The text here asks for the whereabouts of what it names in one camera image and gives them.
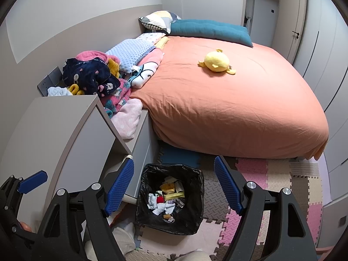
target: black garbage bag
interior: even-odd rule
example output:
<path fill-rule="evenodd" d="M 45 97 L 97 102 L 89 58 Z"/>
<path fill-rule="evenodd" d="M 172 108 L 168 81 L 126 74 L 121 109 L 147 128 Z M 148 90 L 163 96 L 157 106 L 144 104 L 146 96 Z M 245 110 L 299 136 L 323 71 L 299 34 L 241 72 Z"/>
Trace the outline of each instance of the black garbage bag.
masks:
<path fill-rule="evenodd" d="M 172 176 L 180 180 L 185 191 L 185 206 L 175 206 L 171 214 L 175 221 L 169 223 L 163 214 L 156 216 L 147 207 L 149 193 L 160 190 L 164 179 Z M 197 233 L 203 221 L 204 177 L 200 170 L 182 164 L 147 164 L 144 167 L 136 205 L 135 221 L 142 226 L 170 234 L 189 236 Z"/>

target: bed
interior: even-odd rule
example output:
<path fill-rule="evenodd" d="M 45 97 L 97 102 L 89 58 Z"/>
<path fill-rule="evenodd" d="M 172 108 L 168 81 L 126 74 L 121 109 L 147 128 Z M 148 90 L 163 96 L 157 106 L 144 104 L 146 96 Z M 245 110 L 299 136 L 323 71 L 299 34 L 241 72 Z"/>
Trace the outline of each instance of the bed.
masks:
<path fill-rule="evenodd" d="M 163 141 L 208 154 L 318 159 L 328 123 L 304 79 L 271 48 L 171 36 L 151 80 L 132 92 Z M 220 48 L 235 75 L 197 65 Z"/>

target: blue gripper pad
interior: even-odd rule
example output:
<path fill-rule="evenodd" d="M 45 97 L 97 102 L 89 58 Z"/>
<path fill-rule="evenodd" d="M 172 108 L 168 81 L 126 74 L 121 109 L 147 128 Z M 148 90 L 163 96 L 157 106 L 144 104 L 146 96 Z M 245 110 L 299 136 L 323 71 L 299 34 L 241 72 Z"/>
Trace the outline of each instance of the blue gripper pad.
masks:
<path fill-rule="evenodd" d="M 133 174 L 134 162 L 132 159 L 129 159 L 107 194 L 107 205 L 105 206 L 105 212 L 108 215 L 115 212 L 120 206 L 123 195 L 126 193 Z"/>
<path fill-rule="evenodd" d="M 228 204 L 232 210 L 236 211 L 237 214 L 240 214 L 244 209 L 241 204 L 241 193 L 220 157 L 216 157 L 214 160 L 214 170 L 222 190 L 225 193 Z"/>
<path fill-rule="evenodd" d="M 20 182 L 18 187 L 19 193 L 27 194 L 38 186 L 42 185 L 47 181 L 47 173 L 45 171 L 39 171 L 36 174 L 33 174 L 29 178 Z"/>

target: stuffed animal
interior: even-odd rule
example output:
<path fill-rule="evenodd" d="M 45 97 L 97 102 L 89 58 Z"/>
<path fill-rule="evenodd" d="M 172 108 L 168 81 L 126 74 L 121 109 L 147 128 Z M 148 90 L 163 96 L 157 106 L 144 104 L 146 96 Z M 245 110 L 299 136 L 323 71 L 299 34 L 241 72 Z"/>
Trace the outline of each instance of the stuffed animal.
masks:
<path fill-rule="evenodd" d="M 67 89 L 71 92 L 72 95 L 85 95 L 83 90 L 80 90 L 79 86 L 74 83 L 72 86 L 68 86 Z"/>
<path fill-rule="evenodd" d="M 208 53 L 204 58 L 204 62 L 199 61 L 198 64 L 202 68 L 207 67 L 216 73 L 226 71 L 228 74 L 236 74 L 236 70 L 231 68 L 230 60 L 222 53 L 221 49 Z"/>

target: white door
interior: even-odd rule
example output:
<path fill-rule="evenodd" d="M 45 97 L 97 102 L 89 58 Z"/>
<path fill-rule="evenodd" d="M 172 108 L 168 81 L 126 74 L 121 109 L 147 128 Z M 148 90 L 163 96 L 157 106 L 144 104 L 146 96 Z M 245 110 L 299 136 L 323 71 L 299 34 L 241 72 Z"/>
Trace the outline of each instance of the white door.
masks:
<path fill-rule="evenodd" d="M 306 17 L 307 0 L 279 0 L 279 15 L 272 48 L 293 63 Z"/>

